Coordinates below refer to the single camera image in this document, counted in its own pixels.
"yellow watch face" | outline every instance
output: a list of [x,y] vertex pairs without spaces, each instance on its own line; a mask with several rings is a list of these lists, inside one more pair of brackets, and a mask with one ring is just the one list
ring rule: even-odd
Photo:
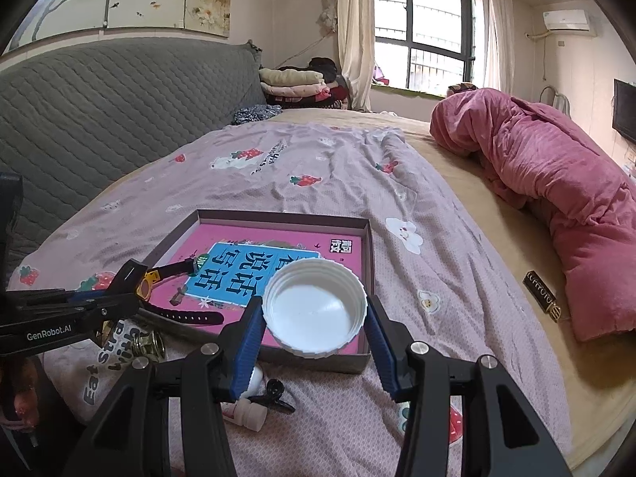
[[148,301],[153,290],[153,285],[160,280],[159,271],[147,272],[137,287],[137,295],[144,301]]

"small white bottle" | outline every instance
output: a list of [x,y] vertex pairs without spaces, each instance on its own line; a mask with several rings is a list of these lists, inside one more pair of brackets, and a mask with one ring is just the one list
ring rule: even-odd
[[258,403],[251,403],[247,398],[241,398],[236,403],[222,403],[223,419],[235,425],[247,427],[259,432],[267,418],[267,407]]
[[249,385],[238,397],[238,401],[236,403],[221,403],[223,419],[256,432],[261,430],[263,424],[265,424],[265,418],[267,418],[267,407],[263,407],[258,403],[251,403],[247,398],[258,393],[262,381],[263,370],[260,366],[254,366]]

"electrical cord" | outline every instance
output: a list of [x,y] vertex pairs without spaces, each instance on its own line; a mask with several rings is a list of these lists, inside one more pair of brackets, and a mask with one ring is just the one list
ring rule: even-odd
[[284,65],[287,61],[294,59],[295,57],[298,57],[299,55],[304,54],[305,52],[307,52],[308,50],[311,50],[313,47],[318,46],[320,43],[322,43],[322,41],[324,39],[327,39],[330,35],[334,34],[335,32],[332,30],[330,31],[330,33],[328,33],[327,35],[322,36],[318,41],[314,41],[313,43],[311,43],[307,48],[305,48],[304,50],[301,50],[300,52],[298,52],[297,54],[292,55],[291,57],[288,57],[287,59],[285,59],[282,63],[280,63],[278,66],[276,66],[276,69],[278,70],[282,65]]
[[543,38],[543,82],[546,82],[546,42],[548,41],[547,36]]

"pink bedsheet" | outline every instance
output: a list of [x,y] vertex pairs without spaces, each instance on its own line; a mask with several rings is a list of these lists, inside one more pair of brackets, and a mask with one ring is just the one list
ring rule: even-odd
[[[10,289],[102,288],[109,273],[144,259],[197,209],[368,218],[375,292],[387,315],[444,355],[495,355],[562,452],[570,451],[563,377],[530,303],[441,175],[398,130],[265,120],[208,133],[97,197],[25,258]],[[42,355],[77,418],[93,417],[133,358],[132,333],[144,328],[121,321],[101,350],[84,341]],[[169,360],[196,347],[163,340]],[[284,382],[297,410],[271,412],[258,434],[227,426],[237,475],[394,475],[405,417],[373,364],[361,375],[263,370]],[[461,400],[452,400],[462,414]],[[171,402],[171,465],[183,470],[180,409]],[[448,477],[459,477],[462,443],[449,441]]]
[[579,340],[636,328],[636,187],[580,127],[480,89],[441,101],[430,133],[455,154],[478,152],[495,193],[548,223]]

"rolled pink comforter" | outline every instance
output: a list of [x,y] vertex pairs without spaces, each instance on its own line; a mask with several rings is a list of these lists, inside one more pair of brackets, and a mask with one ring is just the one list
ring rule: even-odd
[[321,93],[326,93],[328,97],[330,93],[329,87],[327,87],[324,82],[319,82],[318,84],[288,86],[269,85],[266,84],[266,82],[261,82],[261,87],[265,93],[268,95],[275,95],[276,97],[304,98],[313,97],[314,95],[319,95]]
[[636,187],[580,127],[480,89],[441,101],[430,133],[455,154],[478,152],[494,191],[548,223],[578,340],[636,328]]

